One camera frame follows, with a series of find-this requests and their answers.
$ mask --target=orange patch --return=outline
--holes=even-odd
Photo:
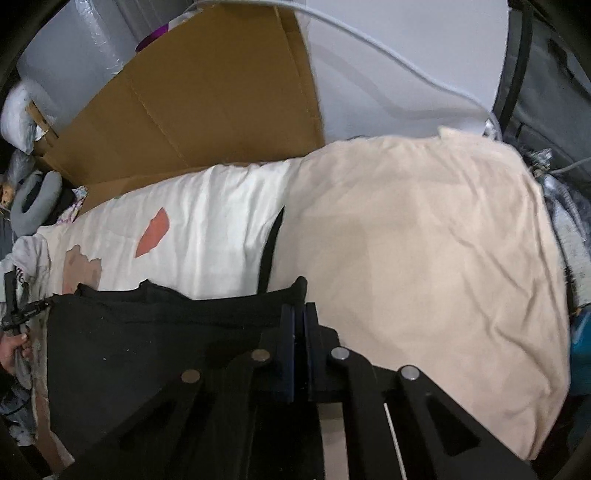
[[[166,210],[161,208],[156,216],[150,220],[148,228],[142,238],[139,239],[138,248],[135,250],[135,258],[141,257],[156,248],[169,228],[168,215],[166,215]]]

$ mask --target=purple object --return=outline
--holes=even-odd
[[[158,28],[157,30],[154,30],[150,35],[148,35],[141,42],[138,43],[138,46],[135,48],[135,52],[137,53],[139,51],[142,51],[144,48],[146,48],[148,45],[150,45],[158,37],[161,37],[162,35],[164,35],[167,31],[168,31],[168,24],[162,25],[162,27]]]

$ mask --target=human hand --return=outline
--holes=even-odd
[[[6,333],[0,337],[0,364],[9,374],[14,375],[14,351],[22,347],[22,356],[31,358],[33,349],[26,333],[22,335],[9,336]]]

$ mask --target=metal screw head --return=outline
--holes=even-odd
[[[267,360],[269,360],[271,358],[271,354],[263,348],[257,348],[256,350],[252,351],[251,358],[255,362],[262,363],[262,362],[266,362]]]
[[[421,375],[419,369],[414,365],[406,365],[405,367],[402,367],[400,373],[407,380],[416,380]]]
[[[181,380],[185,383],[197,383],[201,380],[201,373],[199,373],[199,370],[185,370],[181,375]]]
[[[344,346],[336,346],[330,351],[330,356],[335,360],[347,360],[350,352]]]

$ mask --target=plastic bag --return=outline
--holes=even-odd
[[[2,182],[2,198],[0,205],[10,208],[14,196],[22,182],[35,170],[35,160],[20,150],[15,150],[10,158],[8,170]]]
[[[17,70],[36,85],[31,97],[59,134],[133,58],[136,45],[113,0],[74,0],[35,35]]]
[[[37,125],[26,111],[31,96],[25,84],[18,82],[8,93],[0,114],[0,132],[4,140],[26,154],[33,151]]]

